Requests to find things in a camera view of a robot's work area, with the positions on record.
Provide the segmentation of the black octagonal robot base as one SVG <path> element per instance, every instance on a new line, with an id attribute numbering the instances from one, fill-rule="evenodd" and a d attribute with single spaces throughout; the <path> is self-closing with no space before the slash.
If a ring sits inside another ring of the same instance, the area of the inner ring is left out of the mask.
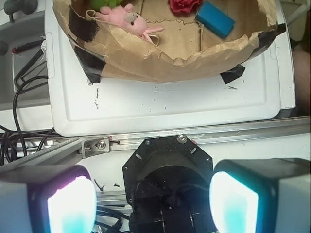
<path id="1" fill-rule="evenodd" d="M 134 233 L 213 233 L 213 160 L 184 135 L 145 139 L 123 165 Z"/>

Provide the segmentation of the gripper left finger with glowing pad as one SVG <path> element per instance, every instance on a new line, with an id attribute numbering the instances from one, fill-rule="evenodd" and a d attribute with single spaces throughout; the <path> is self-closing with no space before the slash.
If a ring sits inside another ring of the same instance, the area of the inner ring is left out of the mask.
<path id="1" fill-rule="evenodd" d="M 90 233 L 96 205 L 96 190 L 83 166 L 20 166 L 0 172 L 2 233 Z"/>

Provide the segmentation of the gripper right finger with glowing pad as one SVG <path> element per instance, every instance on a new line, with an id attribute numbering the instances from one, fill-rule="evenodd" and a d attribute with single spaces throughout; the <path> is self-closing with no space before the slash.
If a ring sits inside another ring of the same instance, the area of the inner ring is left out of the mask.
<path id="1" fill-rule="evenodd" d="M 311 162 L 221 160 L 214 168 L 209 203 L 220 233 L 309 233 Z"/>

